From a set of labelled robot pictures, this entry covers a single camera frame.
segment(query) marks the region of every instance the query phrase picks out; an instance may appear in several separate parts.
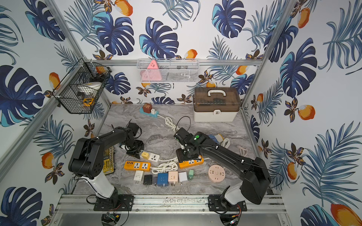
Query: white power strip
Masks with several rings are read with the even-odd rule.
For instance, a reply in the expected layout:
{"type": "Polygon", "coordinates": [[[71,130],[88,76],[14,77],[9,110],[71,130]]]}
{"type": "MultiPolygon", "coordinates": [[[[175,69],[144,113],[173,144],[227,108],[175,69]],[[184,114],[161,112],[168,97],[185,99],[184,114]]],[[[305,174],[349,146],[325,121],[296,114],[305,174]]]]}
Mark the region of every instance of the white power strip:
{"type": "Polygon", "coordinates": [[[145,160],[150,160],[150,161],[153,161],[153,162],[158,162],[158,160],[160,159],[160,155],[158,154],[155,154],[155,153],[152,153],[152,152],[147,152],[149,155],[148,155],[148,159],[143,157],[142,156],[142,153],[143,152],[147,152],[147,151],[143,151],[141,150],[141,152],[139,153],[139,156],[141,156],[141,158],[145,159],[145,160]]]}

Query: orange power strip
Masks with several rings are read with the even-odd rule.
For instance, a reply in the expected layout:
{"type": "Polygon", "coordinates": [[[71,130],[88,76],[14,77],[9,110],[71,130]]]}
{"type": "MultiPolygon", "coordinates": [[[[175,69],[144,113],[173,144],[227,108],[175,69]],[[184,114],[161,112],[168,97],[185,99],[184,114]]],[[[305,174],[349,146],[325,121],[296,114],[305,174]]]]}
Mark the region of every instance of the orange power strip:
{"type": "Polygon", "coordinates": [[[180,166],[180,169],[185,169],[185,168],[189,168],[192,166],[197,166],[197,165],[201,165],[203,164],[204,160],[203,157],[199,155],[200,160],[188,160],[188,161],[183,161],[183,162],[179,162],[178,165],[180,166]]]}
{"type": "Polygon", "coordinates": [[[125,163],[125,170],[142,170],[149,172],[151,170],[151,163],[149,162],[135,162],[135,161],[127,161],[125,163]]]}

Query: marble tabletop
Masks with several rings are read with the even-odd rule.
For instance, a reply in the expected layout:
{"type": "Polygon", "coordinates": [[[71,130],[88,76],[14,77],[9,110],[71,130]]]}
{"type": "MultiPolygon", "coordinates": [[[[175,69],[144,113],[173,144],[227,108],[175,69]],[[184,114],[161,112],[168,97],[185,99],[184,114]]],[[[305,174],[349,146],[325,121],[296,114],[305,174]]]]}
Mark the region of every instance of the marble tabletop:
{"type": "MultiPolygon", "coordinates": [[[[105,134],[112,131],[114,127],[126,127],[127,123],[131,120],[137,123],[142,128],[142,135],[138,140],[144,142],[145,151],[149,151],[160,155],[160,159],[171,159],[176,157],[176,149],[180,147],[179,143],[173,138],[174,132],[172,129],[165,125],[165,120],[158,117],[152,118],[143,115],[139,112],[142,105],[112,105],[101,128],[100,134],[105,134]]],[[[223,137],[231,140],[229,149],[239,154],[239,149],[236,146],[244,146],[249,151],[247,157],[254,159],[255,155],[251,149],[251,144],[247,136],[245,126],[243,124],[241,114],[238,113],[233,122],[194,122],[193,121],[193,107],[191,105],[154,105],[159,114],[172,118],[174,123],[182,116],[189,116],[191,118],[191,127],[189,132],[195,134],[200,131],[205,134],[216,135],[220,133],[223,137]]],[[[183,118],[178,127],[189,127],[189,119],[183,118]]],[[[183,185],[176,184],[176,186],[168,187],[154,187],[145,186],[143,182],[135,183],[133,180],[135,172],[126,171],[123,167],[127,160],[137,160],[135,157],[128,156],[126,152],[115,147],[115,172],[107,175],[109,182],[114,185],[118,193],[122,194],[138,194],[138,195],[159,195],[159,194],[173,194],[173,195],[203,195],[203,194],[220,194],[228,186],[233,185],[241,180],[237,175],[224,167],[226,177],[220,183],[213,183],[208,177],[208,169],[214,164],[218,164],[212,159],[205,160],[204,164],[178,170],[179,172],[189,172],[190,169],[194,170],[194,179],[186,182],[183,185]]],[[[158,166],[160,162],[151,162],[152,166],[158,166]]],[[[83,180],[78,181],[73,194],[93,194],[94,191],[83,180]]]]}

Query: white cable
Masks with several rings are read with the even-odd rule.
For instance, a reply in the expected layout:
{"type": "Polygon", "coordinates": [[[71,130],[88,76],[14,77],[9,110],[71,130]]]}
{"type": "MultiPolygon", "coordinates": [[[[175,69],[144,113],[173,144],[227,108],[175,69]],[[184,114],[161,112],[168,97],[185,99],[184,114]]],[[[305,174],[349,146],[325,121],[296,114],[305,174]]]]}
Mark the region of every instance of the white cable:
{"type": "Polygon", "coordinates": [[[223,146],[224,148],[228,148],[231,144],[231,141],[229,138],[225,138],[224,141],[221,142],[221,146],[223,146]]]}
{"type": "Polygon", "coordinates": [[[158,114],[158,116],[165,120],[165,124],[170,127],[174,133],[176,133],[176,130],[179,130],[179,127],[176,128],[176,125],[172,122],[172,119],[170,117],[163,117],[160,114],[158,114]]]}
{"type": "Polygon", "coordinates": [[[169,162],[165,162],[160,164],[159,166],[153,167],[151,166],[151,172],[153,174],[159,174],[159,173],[163,173],[163,172],[168,172],[168,171],[177,171],[178,170],[178,165],[177,165],[177,157],[176,158],[172,158],[172,159],[168,159],[168,160],[159,160],[161,162],[165,162],[165,161],[169,161],[169,162]]]}
{"type": "Polygon", "coordinates": [[[240,155],[241,156],[246,156],[247,154],[248,154],[248,150],[247,150],[247,148],[246,147],[244,147],[244,146],[242,146],[242,147],[240,147],[240,146],[236,146],[237,148],[239,148],[239,151],[240,151],[240,155]]]}

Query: brown lid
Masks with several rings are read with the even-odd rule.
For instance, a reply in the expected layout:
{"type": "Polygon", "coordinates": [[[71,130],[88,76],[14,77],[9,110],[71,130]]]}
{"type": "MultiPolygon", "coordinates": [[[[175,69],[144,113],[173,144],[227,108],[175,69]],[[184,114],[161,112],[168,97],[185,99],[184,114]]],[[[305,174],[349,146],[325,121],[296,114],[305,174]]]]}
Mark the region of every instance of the brown lid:
{"type": "Polygon", "coordinates": [[[235,88],[196,88],[194,95],[195,112],[237,112],[241,101],[235,88]]]}

